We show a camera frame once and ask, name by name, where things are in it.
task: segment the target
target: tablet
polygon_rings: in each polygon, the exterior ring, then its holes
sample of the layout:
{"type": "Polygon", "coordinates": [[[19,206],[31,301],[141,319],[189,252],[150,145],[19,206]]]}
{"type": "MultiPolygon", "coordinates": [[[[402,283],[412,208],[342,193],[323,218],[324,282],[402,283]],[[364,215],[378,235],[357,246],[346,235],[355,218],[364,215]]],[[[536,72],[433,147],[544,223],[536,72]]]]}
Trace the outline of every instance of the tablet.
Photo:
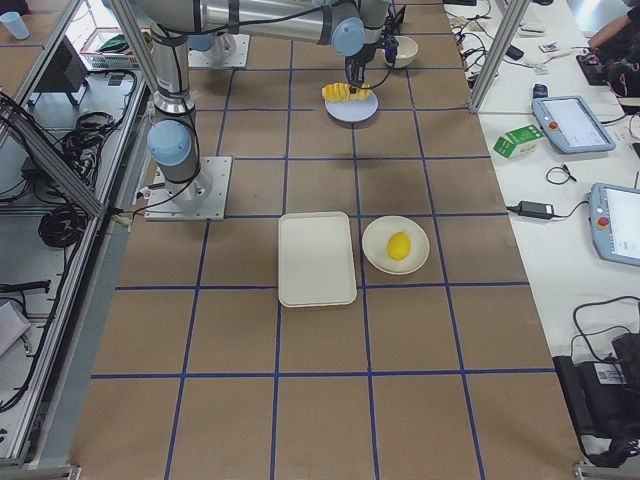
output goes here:
{"type": "Polygon", "coordinates": [[[640,266],[640,190],[596,183],[591,187],[589,210],[598,255],[640,266]]]}
{"type": "Polygon", "coordinates": [[[616,148],[580,96],[534,98],[531,108],[549,141],[563,153],[604,152],[616,148]]]}

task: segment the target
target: white bowl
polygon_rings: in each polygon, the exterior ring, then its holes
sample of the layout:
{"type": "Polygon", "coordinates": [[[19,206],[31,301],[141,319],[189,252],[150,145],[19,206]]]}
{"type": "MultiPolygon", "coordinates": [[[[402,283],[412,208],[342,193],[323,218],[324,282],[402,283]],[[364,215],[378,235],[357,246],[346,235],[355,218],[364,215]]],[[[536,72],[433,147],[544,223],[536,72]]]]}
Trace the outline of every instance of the white bowl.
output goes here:
{"type": "MultiPolygon", "coordinates": [[[[413,59],[418,55],[418,44],[416,41],[409,37],[396,37],[398,41],[398,55],[396,56],[396,63],[393,68],[404,68],[409,66],[413,59]]],[[[391,63],[385,59],[384,63],[391,66],[391,63]]]]}
{"type": "Polygon", "coordinates": [[[375,219],[362,235],[362,250],[367,260],[385,273],[406,275],[418,270],[429,257],[429,238],[420,225],[406,217],[389,215],[375,219]],[[394,260],[387,255],[387,243],[391,235],[404,232],[411,241],[409,255],[394,260]]]}

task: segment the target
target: white plate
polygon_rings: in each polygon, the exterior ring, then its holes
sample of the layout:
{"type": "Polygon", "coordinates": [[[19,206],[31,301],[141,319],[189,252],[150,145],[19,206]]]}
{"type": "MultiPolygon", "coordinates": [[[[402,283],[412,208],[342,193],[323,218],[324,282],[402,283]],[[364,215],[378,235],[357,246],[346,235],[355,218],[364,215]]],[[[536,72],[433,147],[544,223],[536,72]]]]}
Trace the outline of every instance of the white plate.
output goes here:
{"type": "Polygon", "coordinates": [[[335,103],[325,100],[324,106],[333,118],[343,122],[362,122],[378,110],[378,97],[371,92],[371,95],[364,100],[335,103]]]}
{"type": "Polygon", "coordinates": [[[369,224],[362,236],[362,249],[367,260],[385,273],[405,275],[418,270],[429,257],[429,238],[420,225],[405,217],[380,217],[369,224]],[[409,255],[394,260],[387,255],[387,242],[392,235],[404,232],[411,241],[409,255]]]}
{"type": "Polygon", "coordinates": [[[285,307],[346,305],[356,295],[349,217],[342,212],[280,217],[280,303],[285,307]]]}

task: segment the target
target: yellow lemon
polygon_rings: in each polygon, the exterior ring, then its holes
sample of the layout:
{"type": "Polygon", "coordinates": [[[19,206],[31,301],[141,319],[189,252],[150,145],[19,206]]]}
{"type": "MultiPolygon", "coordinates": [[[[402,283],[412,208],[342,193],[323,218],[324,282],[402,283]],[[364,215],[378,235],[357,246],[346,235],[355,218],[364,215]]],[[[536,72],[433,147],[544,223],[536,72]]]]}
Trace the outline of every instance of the yellow lemon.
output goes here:
{"type": "Polygon", "coordinates": [[[398,232],[389,238],[387,242],[387,255],[394,260],[402,260],[411,251],[411,240],[404,232],[398,232]]]}

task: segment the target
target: blue joint cap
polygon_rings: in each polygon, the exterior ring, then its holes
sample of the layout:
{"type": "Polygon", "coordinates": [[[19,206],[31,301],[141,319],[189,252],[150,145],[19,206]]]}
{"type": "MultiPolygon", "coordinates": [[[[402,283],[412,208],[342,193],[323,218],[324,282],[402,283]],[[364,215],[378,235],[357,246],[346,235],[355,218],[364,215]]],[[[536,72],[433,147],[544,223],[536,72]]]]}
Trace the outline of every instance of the blue joint cap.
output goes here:
{"type": "Polygon", "coordinates": [[[156,162],[165,167],[175,167],[189,156],[191,135],[180,122],[163,120],[149,130],[147,146],[156,162]]]}
{"type": "Polygon", "coordinates": [[[364,41],[364,24],[357,17],[341,21],[331,35],[331,45],[344,57],[350,57],[362,50],[364,41]]]}
{"type": "Polygon", "coordinates": [[[192,50],[206,52],[213,47],[213,35],[210,33],[205,33],[204,35],[189,35],[187,45],[192,50]]]}

